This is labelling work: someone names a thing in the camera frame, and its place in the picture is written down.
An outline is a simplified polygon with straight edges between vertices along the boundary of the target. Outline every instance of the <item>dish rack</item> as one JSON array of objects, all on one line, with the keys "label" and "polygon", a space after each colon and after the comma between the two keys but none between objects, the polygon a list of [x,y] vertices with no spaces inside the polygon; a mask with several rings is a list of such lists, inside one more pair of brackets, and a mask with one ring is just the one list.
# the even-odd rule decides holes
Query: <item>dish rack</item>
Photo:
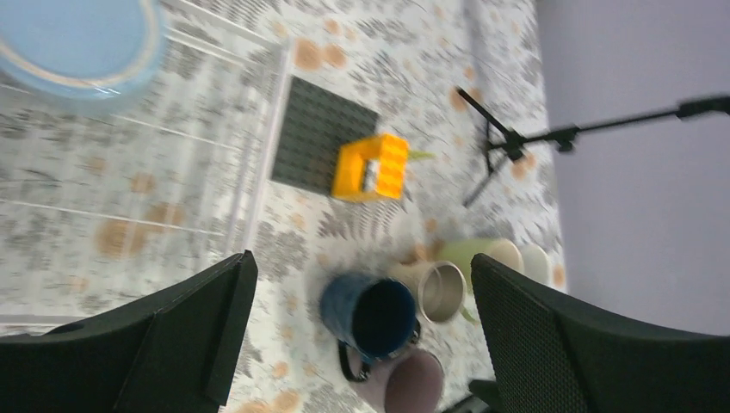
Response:
[{"label": "dish rack", "polygon": [[124,113],[62,114],[0,74],[0,324],[88,317],[252,247],[289,44],[162,5],[163,68]]}]

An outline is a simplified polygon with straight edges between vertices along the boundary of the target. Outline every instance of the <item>cup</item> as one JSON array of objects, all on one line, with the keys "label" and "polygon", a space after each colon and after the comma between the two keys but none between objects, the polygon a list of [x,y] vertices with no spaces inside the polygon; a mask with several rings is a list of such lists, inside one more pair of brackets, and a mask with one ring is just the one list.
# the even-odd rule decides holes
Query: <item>cup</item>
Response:
[{"label": "cup", "polygon": [[[362,363],[353,350],[340,361],[348,362],[343,370],[357,370]],[[433,354],[410,346],[397,358],[375,364],[369,380],[350,386],[379,413],[434,413],[443,392],[443,369]]]},{"label": "cup", "polygon": [[343,371],[349,381],[367,380],[373,363],[397,357],[420,335],[408,287],[370,274],[336,276],[322,293],[319,315],[339,341],[340,352],[350,346],[362,358],[358,374]]},{"label": "cup", "polygon": [[404,283],[416,299],[418,315],[429,323],[447,323],[467,297],[464,275],[451,262],[396,264],[388,275]]},{"label": "cup", "polygon": [[477,254],[486,254],[518,273],[524,270],[520,250],[506,238],[472,238],[446,243],[436,254],[436,259],[452,262],[464,274],[467,290],[471,294],[472,258]]},{"label": "cup", "polygon": [[538,245],[529,244],[519,247],[523,255],[523,274],[533,281],[547,285],[550,280],[550,257]]}]

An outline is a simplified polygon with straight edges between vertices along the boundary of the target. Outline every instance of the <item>beige mug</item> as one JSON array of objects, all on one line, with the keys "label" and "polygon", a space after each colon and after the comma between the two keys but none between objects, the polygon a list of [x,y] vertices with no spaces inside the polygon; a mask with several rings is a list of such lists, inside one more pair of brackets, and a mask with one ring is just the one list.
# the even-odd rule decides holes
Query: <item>beige mug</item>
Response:
[{"label": "beige mug", "polygon": [[547,285],[550,281],[550,257],[539,246],[535,244],[523,245],[520,247],[523,255],[523,274],[533,281]]},{"label": "beige mug", "polygon": [[452,262],[464,274],[467,290],[471,294],[472,258],[477,254],[488,255],[518,273],[524,270],[520,250],[507,238],[472,238],[445,243],[436,254],[436,259]]},{"label": "beige mug", "polygon": [[408,287],[416,299],[418,315],[429,323],[450,321],[459,313],[467,297],[464,275],[451,262],[396,264],[388,275]]}]

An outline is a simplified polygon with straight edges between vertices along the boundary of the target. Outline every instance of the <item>wall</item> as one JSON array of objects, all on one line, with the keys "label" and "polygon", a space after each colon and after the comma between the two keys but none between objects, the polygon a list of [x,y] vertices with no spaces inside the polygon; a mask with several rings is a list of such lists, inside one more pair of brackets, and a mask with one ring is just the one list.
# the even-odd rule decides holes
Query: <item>wall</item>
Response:
[{"label": "wall", "polygon": [[[553,126],[730,93],[727,0],[538,1]],[[585,135],[556,156],[571,294],[730,334],[730,117]]]}]

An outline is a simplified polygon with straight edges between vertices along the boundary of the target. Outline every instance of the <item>black tripod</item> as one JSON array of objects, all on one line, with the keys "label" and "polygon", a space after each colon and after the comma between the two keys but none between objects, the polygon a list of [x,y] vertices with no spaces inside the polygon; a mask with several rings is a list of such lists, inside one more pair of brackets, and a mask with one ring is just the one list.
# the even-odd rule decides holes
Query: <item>black tripod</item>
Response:
[{"label": "black tripod", "polygon": [[[479,198],[486,185],[496,175],[496,172],[505,163],[507,163],[507,160],[515,162],[523,157],[523,149],[526,144],[533,144],[535,142],[555,142],[557,144],[558,152],[568,153],[575,149],[575,139],[579,133],[610,129],[612,127],[626,126],[672,116],[676,116],[680,120],[686,120],[688,118],[710,112],[720,112],[730,115],[730,95],[719,95],[680,102],[675,108],[660,109],[653,112],[637,114],[626,118],[606,120],[584,126],[564,126],[552,131],[547,131],[540,135],[524,137],[512,129],[507,129],[466,91],[463,89],[458,89],[457,91],[464,100],[472,105],[472,107],[486,119],[486,139],[484,147],[482,148],[482,152],[486,159],[486,176],[464,200],[464,207],[471,206],[472,203]],[[496,143],[491,141],[490,130],[492,129],[492,126],[502,133],[504,136],[504,142]],[[489,155],[494,151],[503,151],[504,156],[495,164],[492,164],[492,160],[489,158]]]}]

